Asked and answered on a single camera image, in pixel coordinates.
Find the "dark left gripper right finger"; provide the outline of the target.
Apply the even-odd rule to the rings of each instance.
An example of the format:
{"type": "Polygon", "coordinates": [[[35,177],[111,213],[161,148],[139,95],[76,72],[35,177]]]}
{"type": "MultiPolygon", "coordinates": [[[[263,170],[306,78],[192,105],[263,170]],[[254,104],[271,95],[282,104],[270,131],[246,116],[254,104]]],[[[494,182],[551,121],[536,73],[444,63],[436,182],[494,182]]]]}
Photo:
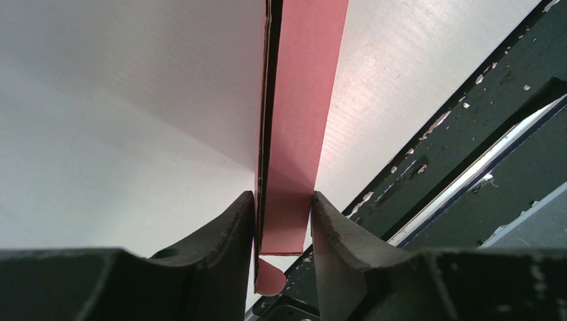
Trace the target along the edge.
{"type": "Polygon", "coordinates": [[[322,320],[362,320],[392,292],[389,269],[409,253],[343,215],[320,191],[311,228],[318,309],[322,320]]]}

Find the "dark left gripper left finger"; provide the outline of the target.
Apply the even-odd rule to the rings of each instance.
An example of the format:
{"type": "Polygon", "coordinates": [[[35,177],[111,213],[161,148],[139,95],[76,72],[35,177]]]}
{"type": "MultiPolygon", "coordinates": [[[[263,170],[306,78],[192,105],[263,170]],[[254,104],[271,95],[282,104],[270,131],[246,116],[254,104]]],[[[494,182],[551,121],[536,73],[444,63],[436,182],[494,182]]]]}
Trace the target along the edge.
{"type": "Polygon", "coordinates": [[[254,235],[254,197],[244,191],[222,214],[149,261],[181,273],[177,320],[243,320],[254,235]]]}

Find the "pink cardboard box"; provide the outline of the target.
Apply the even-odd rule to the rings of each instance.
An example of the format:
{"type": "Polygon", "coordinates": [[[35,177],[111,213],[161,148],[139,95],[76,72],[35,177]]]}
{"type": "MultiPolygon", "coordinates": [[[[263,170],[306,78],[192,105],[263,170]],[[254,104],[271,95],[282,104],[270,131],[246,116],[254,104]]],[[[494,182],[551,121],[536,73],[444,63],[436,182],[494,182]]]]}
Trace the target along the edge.
{"type": "Polygon", "coordinates": [[[276,296],[309,221],[347,1],[267,1],[255,172],[254,291],[276,296]]]}

